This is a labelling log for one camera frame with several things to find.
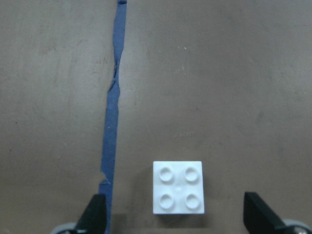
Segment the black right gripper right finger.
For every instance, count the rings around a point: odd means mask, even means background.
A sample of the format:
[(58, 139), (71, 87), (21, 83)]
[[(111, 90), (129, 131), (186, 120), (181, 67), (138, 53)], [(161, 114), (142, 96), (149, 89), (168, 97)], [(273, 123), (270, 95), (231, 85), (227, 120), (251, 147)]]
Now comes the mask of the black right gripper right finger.
[(243, 223), (250, 234), (310, 234), (312, 229), (303, 222), (281, 219), (256, 193), (245, 192)]

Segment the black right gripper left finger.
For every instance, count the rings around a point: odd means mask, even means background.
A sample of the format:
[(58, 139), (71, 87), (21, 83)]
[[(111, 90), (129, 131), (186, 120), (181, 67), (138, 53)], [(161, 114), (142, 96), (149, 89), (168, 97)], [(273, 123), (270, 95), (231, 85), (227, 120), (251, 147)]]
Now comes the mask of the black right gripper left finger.
[(93, 195), (74, 227), (75, 234), (103, 234), (107, 226), (106, 196)]

